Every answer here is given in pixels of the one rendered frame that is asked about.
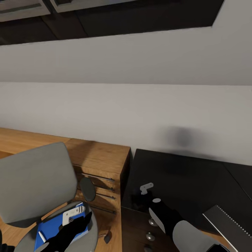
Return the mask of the swivel chair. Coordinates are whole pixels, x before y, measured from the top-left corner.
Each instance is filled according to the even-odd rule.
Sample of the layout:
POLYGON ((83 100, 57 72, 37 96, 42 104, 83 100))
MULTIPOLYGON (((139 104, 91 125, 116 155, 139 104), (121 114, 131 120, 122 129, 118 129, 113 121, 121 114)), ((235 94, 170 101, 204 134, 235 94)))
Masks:
POLYGON ((93 182, 83 177, 80 187, 85 200, 71 203, 77 193, 77 177, 64 142, 26 150, 0 159, 0 217, 7 225, 27 228, 36 223, 18 243, 3 243, 0 229, 0 252, 34 252, 38 225, 83 202, 85 214, 92 211, 88 233, 71 243, 64 252, 95 252, 99 238, 109 243, 110 237, 99 235, 96 216, 87 201, 96 197, 93 182), (56 212, 41 218, 66 204, 56 212))

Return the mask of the notebook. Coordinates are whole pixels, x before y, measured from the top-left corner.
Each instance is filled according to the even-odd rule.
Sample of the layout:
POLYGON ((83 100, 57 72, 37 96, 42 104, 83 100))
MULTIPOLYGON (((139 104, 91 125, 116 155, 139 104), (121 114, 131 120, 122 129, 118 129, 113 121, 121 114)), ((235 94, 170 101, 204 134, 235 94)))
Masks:
POLYGON ((252 237, 215 205, 203 215, 237 252, 252 252, 252 237))

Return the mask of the pen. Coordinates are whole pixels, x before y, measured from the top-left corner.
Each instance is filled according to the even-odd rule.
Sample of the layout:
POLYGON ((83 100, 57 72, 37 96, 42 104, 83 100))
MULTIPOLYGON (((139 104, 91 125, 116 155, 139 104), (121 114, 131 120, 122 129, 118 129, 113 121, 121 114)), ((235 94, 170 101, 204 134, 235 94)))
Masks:
POLYGON ((44 238, 44 236, 41 234, 41 232, 39 232, 39 234, 40 234, 40 237, 42 238, 42 240, 43 240, 43 242, 45 242, 45 238, 44 238))

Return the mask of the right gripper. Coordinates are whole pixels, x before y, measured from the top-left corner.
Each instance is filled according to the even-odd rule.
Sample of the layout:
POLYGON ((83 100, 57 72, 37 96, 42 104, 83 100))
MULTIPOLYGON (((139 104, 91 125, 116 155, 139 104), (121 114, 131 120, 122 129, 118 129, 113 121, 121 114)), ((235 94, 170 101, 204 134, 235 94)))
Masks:
POLYGON ((143 195, 143 194, 139 194, 139 195, 136 195, 136 196, 131 195, 131 199, 132 199, 133 203, 136 203, 137 206, 140 206, 140 205, 143 205, 143 204, 144 204, 144 206, 146 206, 145 201, 150 196, 154 197, 152 195, 152 192, 150 190, 148 190, 148 193, 145 194, 145 195, 143 195))

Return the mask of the mouse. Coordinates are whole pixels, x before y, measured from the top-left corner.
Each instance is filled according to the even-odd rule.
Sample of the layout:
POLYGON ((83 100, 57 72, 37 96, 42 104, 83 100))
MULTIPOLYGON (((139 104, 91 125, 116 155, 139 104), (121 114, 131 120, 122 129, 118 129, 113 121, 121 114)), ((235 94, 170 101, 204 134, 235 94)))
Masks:
POLYGON ((136 188, 131 189, 131 195, 132 196, 136 196, 136 195, 139 195, 139 194, 140 194, 140 192, 138 192, 138 190, 136 188))

